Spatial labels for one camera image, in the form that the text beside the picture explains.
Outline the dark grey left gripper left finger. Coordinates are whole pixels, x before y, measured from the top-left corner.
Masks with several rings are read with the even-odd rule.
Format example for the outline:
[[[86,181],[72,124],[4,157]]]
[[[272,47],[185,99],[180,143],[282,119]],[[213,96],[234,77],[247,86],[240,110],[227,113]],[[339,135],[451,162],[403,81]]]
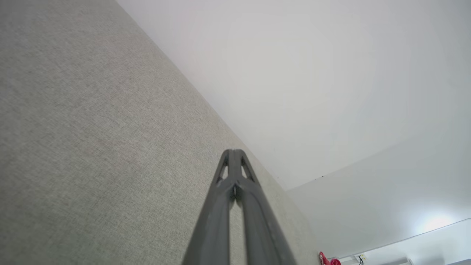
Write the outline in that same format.
[[[183,265],[230,264],[230,210],[234,203],[234,179],[223,178],[225,168],[230,169],[232,149],[222,153],[210,184],[190,242]]]

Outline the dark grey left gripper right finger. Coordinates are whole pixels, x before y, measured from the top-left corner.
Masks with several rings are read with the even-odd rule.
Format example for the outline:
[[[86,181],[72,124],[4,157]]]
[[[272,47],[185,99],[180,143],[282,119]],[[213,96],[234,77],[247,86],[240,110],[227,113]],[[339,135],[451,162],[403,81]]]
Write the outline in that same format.
[[[242,208],[248,265],[295,265],[296,260],[245,152],[232,150],[232,176]]]

